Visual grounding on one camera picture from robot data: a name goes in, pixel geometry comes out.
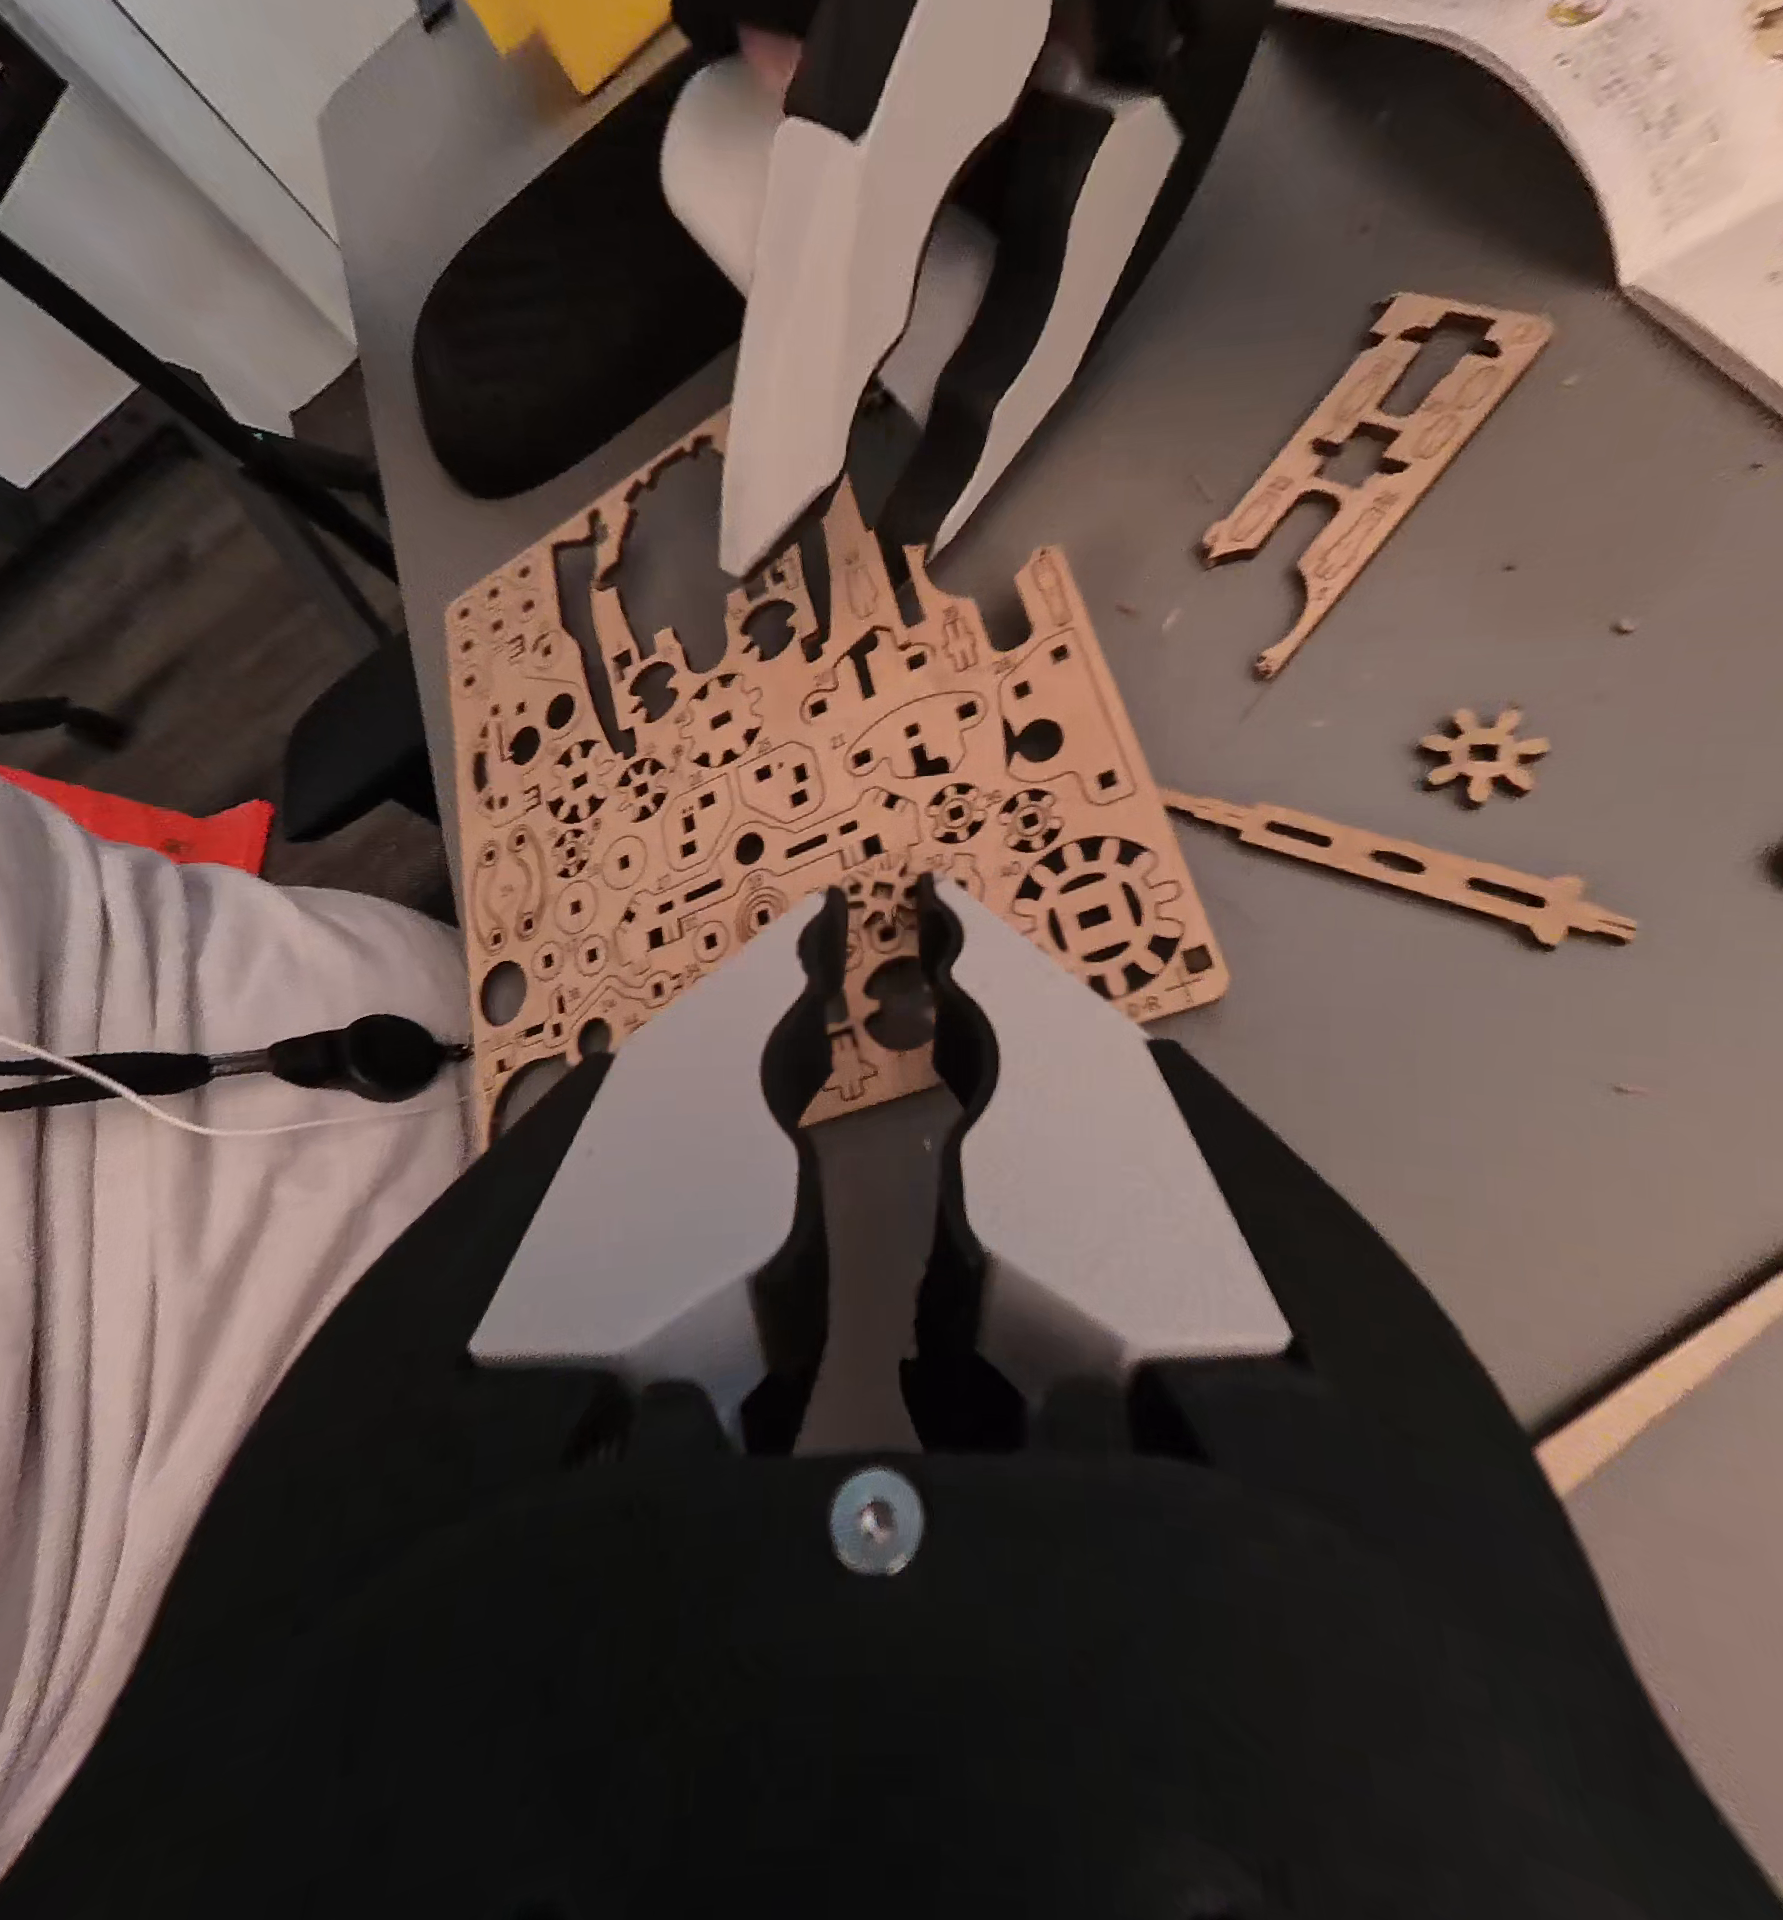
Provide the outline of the red cloth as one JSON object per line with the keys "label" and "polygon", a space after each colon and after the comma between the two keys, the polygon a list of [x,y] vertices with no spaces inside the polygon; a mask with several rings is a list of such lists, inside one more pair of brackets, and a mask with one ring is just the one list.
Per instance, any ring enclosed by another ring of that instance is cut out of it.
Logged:
{"label": "red cloth", "polygon": [[223,866],[261,876],[275,826],[275,807],[266,799],[197,815],[6,763],[0,763],[0,779],[62,811],[103,842],[143,848],[185,866]]}

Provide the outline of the yellow plastic bin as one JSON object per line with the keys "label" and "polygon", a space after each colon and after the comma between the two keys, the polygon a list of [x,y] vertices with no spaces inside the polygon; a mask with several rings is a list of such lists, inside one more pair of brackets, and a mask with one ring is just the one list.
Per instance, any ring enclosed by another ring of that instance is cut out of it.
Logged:
{"label": "yellow plastic bin", "polygon": [[494,48],[546,56],[580,99],[594,97],[671,21],[670,1],[467,1]]}

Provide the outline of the wooden fret piece with cutouts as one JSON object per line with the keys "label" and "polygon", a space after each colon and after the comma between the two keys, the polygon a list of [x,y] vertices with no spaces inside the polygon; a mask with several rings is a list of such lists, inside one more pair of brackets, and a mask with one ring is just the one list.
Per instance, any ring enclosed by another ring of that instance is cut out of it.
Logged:
{"label": "wooden fret piece with cutouts", "polygon": [[1385,300],[1350,366],[1197,540],[1211,571],[1256,559],[1294,508],[1330,506],[1293,567],[1299,616],[1256,656],[1258,680],[1289,667],[1552,339],[1552,320],[1527,310],[1416,292]]}

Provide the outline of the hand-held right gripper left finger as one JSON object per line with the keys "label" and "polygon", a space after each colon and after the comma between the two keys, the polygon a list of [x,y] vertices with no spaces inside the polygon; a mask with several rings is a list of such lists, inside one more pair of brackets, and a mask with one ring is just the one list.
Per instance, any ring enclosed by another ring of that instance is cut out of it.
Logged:
{"label": "hand-held right gripper left finger", "polygon": [[482,1365],[687,1382],[740,1441],[795,1441],[830,1323],[806,1117],[848,901],[823,889],[613,1057],[468,1344]]}

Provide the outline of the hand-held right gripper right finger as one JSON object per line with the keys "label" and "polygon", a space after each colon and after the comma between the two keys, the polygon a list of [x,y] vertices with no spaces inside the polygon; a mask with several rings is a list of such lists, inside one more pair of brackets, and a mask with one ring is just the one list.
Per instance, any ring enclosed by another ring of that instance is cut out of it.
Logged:
{"label": "hand-held right gripper right finger", "polygon": [[1031,1410],[1293,1331],[1157,1049],[958,882],[923,881],[932,1068],[958,1115],[923,1277],[923,1409]]}

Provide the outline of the laser-cut wooden parts sheet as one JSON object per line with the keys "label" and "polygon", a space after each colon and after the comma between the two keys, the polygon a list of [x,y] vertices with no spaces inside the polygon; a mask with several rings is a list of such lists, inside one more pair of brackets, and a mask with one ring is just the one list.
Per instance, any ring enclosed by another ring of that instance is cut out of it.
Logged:
{"label": "laser-cut wooden parts sheet", "polygon": [[807,1121],[935,1084],[894,1043],[916,885],[952,879],[1132,1020],[1229,988],[1215,927],[1068,559],[1016,574],[1028,632],[992,647],[971,599],[911,556],[905,609],[850,482],[821,515],[830,608],[791,543],[723,608],[723,653],[642,641],[621,591],[649,493],[718,451],[718,415],[446,614],[489,1145],[512,1084],[580,1041],[628,1038],[807,895],[848,901],[834,1068]]}

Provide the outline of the open instruction booklet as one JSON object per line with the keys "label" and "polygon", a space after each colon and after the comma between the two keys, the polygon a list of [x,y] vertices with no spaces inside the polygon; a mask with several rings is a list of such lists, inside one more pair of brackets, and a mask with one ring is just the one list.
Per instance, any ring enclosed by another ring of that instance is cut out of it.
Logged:
{"label": "open instruction booklet", "polygon": [[1783,418],[1783,1],[1297,1],[1512,85],[1599,201],[1627,300]]}

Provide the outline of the person's grey shirt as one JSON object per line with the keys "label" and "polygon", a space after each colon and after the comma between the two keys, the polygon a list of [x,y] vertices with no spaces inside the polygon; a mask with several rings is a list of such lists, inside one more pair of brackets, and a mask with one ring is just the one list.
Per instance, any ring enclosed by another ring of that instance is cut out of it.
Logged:
{"label": "person's grey shirt", "polygon": [[[0,777],[3,1038],[232,1053],[368,1015],[468,1030],[461,933],[392,899],[111,843]],[[147,1643],[229,1456],[462,1172],[458,1073],[405,1106],[242,1078],[0,1115],[0,1881]]]}

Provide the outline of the long slotted wooden strip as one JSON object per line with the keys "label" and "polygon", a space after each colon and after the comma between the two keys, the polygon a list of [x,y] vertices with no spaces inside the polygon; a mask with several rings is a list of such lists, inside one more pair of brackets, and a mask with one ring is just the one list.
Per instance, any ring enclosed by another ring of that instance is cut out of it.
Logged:
{"label": "long slotted wooden strip", "polygon": [[1294,807],[1160,788],[1166,811],[1229,831],[1238,843],[1332,875],[1512,923],[1544,949],[1570,937],[1627,944],[1638,923],[1589,899],[1582,876],[1534,876],[1469,854],[1376,833]]}

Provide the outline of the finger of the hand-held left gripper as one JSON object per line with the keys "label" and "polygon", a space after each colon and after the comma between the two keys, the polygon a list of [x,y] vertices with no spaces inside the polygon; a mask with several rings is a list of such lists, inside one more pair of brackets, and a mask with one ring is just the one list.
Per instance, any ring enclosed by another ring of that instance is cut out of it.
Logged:
{"label": "finger of the hand-held left gripper", "polygon": [[1016,109],[1047,1],[817,3],[783,92],[721,476],[747,573],[844,463],[952,187]]}
{"label": "finger of the hand-held left gripper", "polygon": [[997,201],[937,217],[883,383],[920,426],[883,541],[964,529],[1083,368],[1181,154],[1160,99],[1030,89],[991,150]]}

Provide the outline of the black chair base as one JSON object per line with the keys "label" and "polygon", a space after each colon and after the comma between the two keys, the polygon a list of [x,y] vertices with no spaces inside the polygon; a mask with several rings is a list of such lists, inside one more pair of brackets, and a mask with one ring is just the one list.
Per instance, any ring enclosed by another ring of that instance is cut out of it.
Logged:
{"label": "black chair base", "polygon": [[418,672],[403,636],[327,686],[282,756],[279,821],[294,843],[327,839],[385,802],[440,821]]}

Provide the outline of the small wooden gear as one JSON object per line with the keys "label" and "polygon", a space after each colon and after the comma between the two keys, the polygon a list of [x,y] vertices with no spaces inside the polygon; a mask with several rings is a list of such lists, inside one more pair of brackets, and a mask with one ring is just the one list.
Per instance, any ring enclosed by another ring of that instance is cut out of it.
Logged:
{"label": "small wooden gear", "polygon": [[1496,796],[1531,794],[1552,739],[1524,731],[1521,707],[1504,704],[1494,712],[1461,707],[1423,732],[1413,752],[1425,763],[1425,788],[1455,791],[1461,805],[1478,808]]}

